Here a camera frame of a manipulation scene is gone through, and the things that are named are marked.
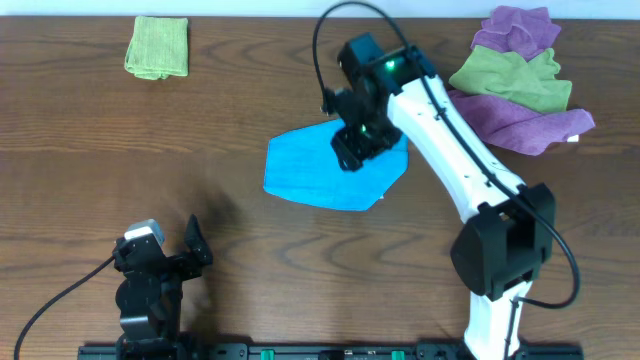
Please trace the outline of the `blue microfiber cloth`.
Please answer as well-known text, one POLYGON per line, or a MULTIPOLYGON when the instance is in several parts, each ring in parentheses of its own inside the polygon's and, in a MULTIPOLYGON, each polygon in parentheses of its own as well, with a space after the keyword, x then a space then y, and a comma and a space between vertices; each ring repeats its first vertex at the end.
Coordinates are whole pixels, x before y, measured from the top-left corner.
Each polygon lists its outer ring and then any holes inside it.
POLYGON ((366 211, 384 197, 408 168, 408 138, 344 171, 330 141, 340 119, 283 133, 269 141, 264 190, 288 201, 339 211, 366 211))

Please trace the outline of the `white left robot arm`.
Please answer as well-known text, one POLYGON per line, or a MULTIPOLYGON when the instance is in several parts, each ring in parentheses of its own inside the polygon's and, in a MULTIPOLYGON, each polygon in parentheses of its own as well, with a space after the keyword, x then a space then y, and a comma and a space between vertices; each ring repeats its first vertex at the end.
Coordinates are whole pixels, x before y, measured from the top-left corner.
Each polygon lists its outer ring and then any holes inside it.
POLYGON ((167 256, 164 241, 153 219, 131 225, 116 241, 114 268, 125 277, 115 296, 123 330, 118 359, 206 357, 195 337, 180 331, 180 323, 183 283, 200 277, 202 269, 213 263, 211 249, 195 215, 186 225, 185 251, 167 256))

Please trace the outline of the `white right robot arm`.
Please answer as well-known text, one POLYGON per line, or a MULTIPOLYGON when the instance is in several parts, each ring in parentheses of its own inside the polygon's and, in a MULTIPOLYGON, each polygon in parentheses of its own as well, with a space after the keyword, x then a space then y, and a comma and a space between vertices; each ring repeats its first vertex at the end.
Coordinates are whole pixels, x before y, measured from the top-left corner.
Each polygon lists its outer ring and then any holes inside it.
POLYGON ((325 89, 324 100, 345 123, 331 141, 339 166, 357 171, 408 137, 463 223, 450 255, 471 292, 464 345, 475 359, 513 357, 523 300, 551 255, 553 195, 493 156, 416 47, 384 52, 366 33, 347 41, 337 62, 350 86, 325 89))

